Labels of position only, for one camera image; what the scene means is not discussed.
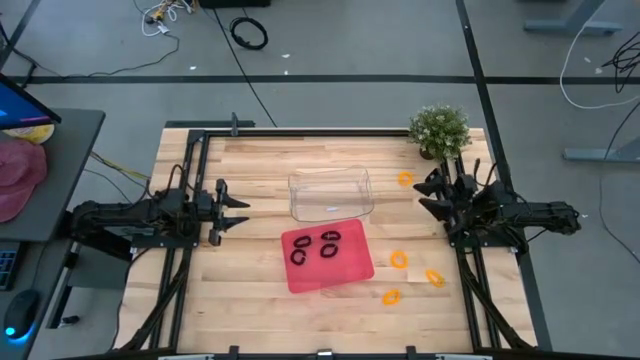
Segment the clear plastic container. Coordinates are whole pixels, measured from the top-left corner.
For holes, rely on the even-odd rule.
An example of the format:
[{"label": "clear plastic container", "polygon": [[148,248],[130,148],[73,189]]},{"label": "clear plastic container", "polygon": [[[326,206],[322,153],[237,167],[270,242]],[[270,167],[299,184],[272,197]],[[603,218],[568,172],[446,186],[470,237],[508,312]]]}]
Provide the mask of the clear plastic container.
[{"label": "clear plastic container", "polygon": [[373,211],[367,169],[297,173],[289,176],[291,216],[302,222],[358,218]]}]

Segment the floor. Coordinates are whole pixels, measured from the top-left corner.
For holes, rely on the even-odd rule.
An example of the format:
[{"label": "floor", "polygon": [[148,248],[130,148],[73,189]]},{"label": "floor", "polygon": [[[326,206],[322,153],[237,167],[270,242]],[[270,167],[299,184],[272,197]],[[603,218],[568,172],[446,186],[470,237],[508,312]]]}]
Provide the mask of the floor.
[{"label": "floor", "polygon": [[[630,165],[569,163],[561,157],[565,147],[605,147],[633,104],[601,110],[571,106],[552,80],[573,38],[522,31],[525,19],[566,16],[578,2],[467,0],[466,8],[516,190],[531,201],[565,200],[583,214],[583,230],[575,236],[544,234],[531,244],[553,348],[640,356],[635,336],[639,265],[608,236],[598,216],[602,175],[608,225],[640,250],[634,228],[640,174]],[[146,8],[156,2],[138,4]],[[16,29],[21,35],[17,47],[59,74],[131,67],[175,47],[173,39],[141,34],[140,13],[131,1],[5,0],[0,12],[10,36]],[[254,86],[279,126],[406,126],[422,105],[447,103],[464,107],[470,126],[486,127],[454,1],[274,0],[271,7],[248,12],[266,27],[270,42],[260,52],[236,51],[247,74],[273,76]],[[22,21],[25,13],[32,15],[28,23]],[[241,11],[219,14],[226,25]],[[611,77],[610,68],[601,74],[597,68],[640,30],[638,16],[637,1],[606,2],[596,19],[617,21],[624,30],[611,37],[580,38],[567,76],[593,83]],[[218,24],[203,12],[179,11],[168,26],[180,38],[180,49],[158,65],[73,84],[38,70],[40,84],[28,90],[50,107],[104,110],[107,119],[95,150],[144,173],[151,173],[167,120],[225,120],[236,112],[257,126],[271,126],[248,86],[238,81],[240,71]],[[258,42],[251,30],[243,31]],[[19,76],[26,69],[12,55],[2,72]],[[332,82],[298,82],[306,75],[340,76]],[[438,76],[453,83],[442,83],[445,78]],[[566,88],[584,105],[622,101],[640,92],[632,85],[619,95],[611,84]],[[640,131],[635,118],[616,145]],[[93,162],[87,167],[108,174],[130,197],[138,196],[139,189],[116,173]],[[122,201],[106,181],[86,174],[71,206],[89,199]],[[74,292],[67,312],[81,316],[81,322],[43,330],[31,358],[106,351],[121,296],[121,290]]]}]

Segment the red tray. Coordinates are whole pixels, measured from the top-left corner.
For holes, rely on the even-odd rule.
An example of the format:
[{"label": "red tray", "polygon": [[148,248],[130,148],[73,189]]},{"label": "red tray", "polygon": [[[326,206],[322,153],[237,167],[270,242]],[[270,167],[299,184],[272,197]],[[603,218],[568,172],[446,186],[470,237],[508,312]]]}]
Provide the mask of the red tray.
[{"label": "red tray", "polygon": [[358,219],[287,231],[281,239],[292,293],[373,277],[367,238]]}]

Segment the wooden tabletop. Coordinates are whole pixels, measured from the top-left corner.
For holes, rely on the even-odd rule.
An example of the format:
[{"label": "wooden tabletop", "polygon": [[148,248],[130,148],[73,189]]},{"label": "wooden tabletop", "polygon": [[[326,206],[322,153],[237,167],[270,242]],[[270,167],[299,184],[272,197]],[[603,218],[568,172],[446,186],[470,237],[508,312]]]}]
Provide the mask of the wooden tabletop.
[{"label": "wooden tabletop", "polygon": [[[153,189],[163,189],[173,164],[182,162],[188,131],[164,130]],[[480,158],[483,182],[491,166],[486,137],[482,129],[471,129],[471,137],[462,154],[465,168],[473,169]],[[431,353],[472,350],[454,250],[442,224],[418,203],[420,194],[398,184],[400,172],[421,181],[437,166],[423,160],[416,145],[400,137],[227,137],[214,138],[209,149],[204,188],[213,192],[216,179],[224,178],[231,196],[251,204],[225,214],[251,219],[223,234],[220,247],[209,245],[208,227],[203,229],[191,261],[178,352],[226,353],[230,345],[240,346],[242,353],[403,353],[408,345]],[[292,294],[280,235],[308,224],[291,217],[288,177],[351,166],[364,166],[371,180],[375,208],[363,223],[375,275]],[[391,266],[396,250],[407,254],[406,269]],[[164,254],[153,249],[131,268],[116,347],[131,338],[155,305]],[[484,259],[496,306],[524,340],[535,344],[515,257],[507,248],[489,248]],[[427,269],[437,270],[446,285],[429,283]],[[392,289],[402,298],[384,305],[382,298]],[[479,304],[476,308],[488,346],[484,313]],[[168,323],[161,344],[167,341]]]}]

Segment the keyboard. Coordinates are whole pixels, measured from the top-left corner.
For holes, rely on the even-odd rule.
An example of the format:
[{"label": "keyboard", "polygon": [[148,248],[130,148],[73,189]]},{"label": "keyboard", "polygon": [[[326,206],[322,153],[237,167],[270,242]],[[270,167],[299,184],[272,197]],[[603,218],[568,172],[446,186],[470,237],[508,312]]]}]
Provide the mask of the keyboard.
[{"label": "keyboard", "polygon": [[0,242],[0,291],[9,291],[18,273],[27,244]]}]

